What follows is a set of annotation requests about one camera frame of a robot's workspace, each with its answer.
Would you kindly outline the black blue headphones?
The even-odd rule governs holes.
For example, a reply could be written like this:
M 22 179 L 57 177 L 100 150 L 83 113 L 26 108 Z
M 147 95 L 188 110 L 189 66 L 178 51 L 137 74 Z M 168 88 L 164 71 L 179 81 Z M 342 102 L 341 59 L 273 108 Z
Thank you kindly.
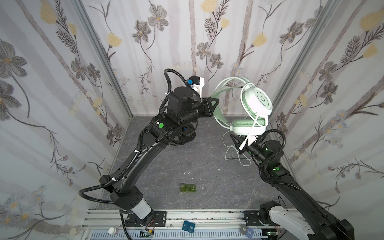
M 182 129 L 182 133 L 178 135 L 176 140 L 172 140 L 172 146 L 180 146 L 193 141 L 196 137 L 196 128 L 193 125 L 186 125 Z

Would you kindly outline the mint green headphones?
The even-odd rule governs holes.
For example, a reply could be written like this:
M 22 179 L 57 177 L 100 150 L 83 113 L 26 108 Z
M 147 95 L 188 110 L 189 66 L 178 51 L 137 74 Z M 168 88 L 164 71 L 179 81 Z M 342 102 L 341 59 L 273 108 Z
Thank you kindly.
M 260 136 L 266 131 L 269 115 L 273 110 L 270 98 L 262 89 L 256 87 L 246 78 L 230 77 L 217 85 L 211 97 L 218 99 L 221 93 L 238 88 L 241 89 L 242 108 L 250 118 L 229 122 L 219 108 L 214 110 L 214 118 L 220 126 L 238 136 Z

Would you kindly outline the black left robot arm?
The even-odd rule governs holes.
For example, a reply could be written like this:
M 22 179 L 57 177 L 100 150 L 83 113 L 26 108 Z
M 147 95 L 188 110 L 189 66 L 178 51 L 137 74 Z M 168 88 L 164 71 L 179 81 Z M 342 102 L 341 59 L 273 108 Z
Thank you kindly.
M 112 174 L 103 175 L 100 184 L 79 191 L 80 197 L 95 203 L 112 204 L 124 213 L 136 215 L 139 224 L 149 225 L 154 210 L 144 199 L 136 183 L 152 160 L 168 145 L 180 146 L 196 137 L 200 118 L 214 115 L 218 99 L 203 98 L 205 79 L 185 79 L 173 69 L 165 69 L 167 93 L 158 115 L 140 132 L 137 146 Z

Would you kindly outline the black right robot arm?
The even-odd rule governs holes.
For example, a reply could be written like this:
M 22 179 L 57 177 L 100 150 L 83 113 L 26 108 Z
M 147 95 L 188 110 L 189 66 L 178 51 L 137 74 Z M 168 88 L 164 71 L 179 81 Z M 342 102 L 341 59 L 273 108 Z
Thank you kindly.
M 250 154 L 259 169 L 261 179 L 282 193 L 299 211 L 298 218 L 274 201 L 260 206 L 259 220 L 262 224 L 275 223 L 299 240 L 353 240 L 355 230 L 346 219 L 339 220 L 315 201 L 294 179 L 292 174 L 282 166 L 280 159 L 287 143 L 286 136 L 280 130 L 267 130 L 261 135 L 265 140 L 270 133 L 277 133 L 280 140 L 268 140 L 261 144 L 257 140 L 251 145 L 241 147 L 245 138 L 230 134 L 235 148 Z

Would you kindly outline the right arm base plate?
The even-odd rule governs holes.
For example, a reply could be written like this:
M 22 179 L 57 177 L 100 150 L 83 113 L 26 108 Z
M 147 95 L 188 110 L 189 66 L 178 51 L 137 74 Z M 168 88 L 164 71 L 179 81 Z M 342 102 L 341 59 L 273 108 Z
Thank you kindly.
M 246 223 L 247 227 L 277 227 L 278 225 L 274 222 L 272 222 L 271 217 L 269 216 L 268 212 L 265 210 L 262 210 L 262 213 L 260 214 L 260 211 L 244 211 L 244 218 L 243 220 Z

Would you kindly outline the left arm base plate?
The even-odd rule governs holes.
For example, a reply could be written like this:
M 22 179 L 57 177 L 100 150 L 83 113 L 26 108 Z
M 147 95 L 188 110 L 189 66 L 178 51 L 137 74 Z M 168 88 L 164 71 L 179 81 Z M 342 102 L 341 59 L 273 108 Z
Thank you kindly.
M 144 220 L 139 219 L 134 213 L 125 218 L 126 227 L 165 227 L 167 211 L 154 211 Z

